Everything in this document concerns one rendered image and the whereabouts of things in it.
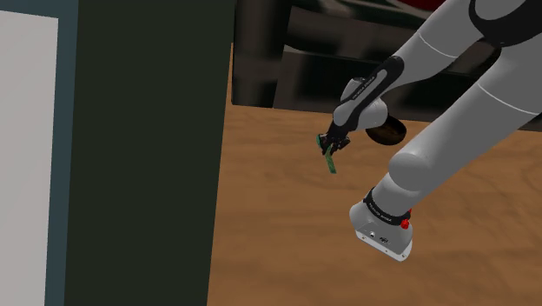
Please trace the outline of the dark tall cabinet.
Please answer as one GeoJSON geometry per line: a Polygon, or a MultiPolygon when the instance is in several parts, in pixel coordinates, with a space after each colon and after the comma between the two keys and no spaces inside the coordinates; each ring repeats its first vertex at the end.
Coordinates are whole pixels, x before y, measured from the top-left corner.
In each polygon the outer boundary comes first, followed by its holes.
{"type": "Polygon", "coordinates": [[[41,306],[208,306],[235,5],[0,0],[58,24],[41,306]]]}

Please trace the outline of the dark wooden furniture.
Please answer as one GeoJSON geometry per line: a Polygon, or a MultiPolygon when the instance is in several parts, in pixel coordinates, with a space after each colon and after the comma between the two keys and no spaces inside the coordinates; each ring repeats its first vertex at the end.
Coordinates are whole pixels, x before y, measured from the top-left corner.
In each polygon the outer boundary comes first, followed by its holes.
{"type": "Polygon", "coordinates": [[[232,102],[330,113],[442,0],[236,0],[232,102]]]}

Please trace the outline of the dark brown bowl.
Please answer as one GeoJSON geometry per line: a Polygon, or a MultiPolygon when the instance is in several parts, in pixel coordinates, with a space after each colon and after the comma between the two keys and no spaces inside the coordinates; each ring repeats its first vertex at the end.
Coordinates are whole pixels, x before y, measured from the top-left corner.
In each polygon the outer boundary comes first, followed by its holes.
{"type": "Polygon", "coordinates": [[[366,133],[376,143],[392,146],[404,140],[407,128],[399,119],[388,115],[381,126],[366,129],[366,133]]]}

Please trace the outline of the green flat tool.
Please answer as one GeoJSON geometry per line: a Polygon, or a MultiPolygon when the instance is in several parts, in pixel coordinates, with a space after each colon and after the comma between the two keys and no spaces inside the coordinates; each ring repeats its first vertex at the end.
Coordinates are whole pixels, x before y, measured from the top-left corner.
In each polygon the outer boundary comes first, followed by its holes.
{"type": "Polygon", "coordinates": [[[336,174],[336,168],[335,168],[334,160],[333,160],[332,154],[331,154],[333,145],[332,144],[325,144],[323,135],[318,135],[316,137],[316,142],[317,142],[320,150],[322,151],[322,155],[324,156],[324,158],[326,160],[329,172],[331,174],[336,174]]]}

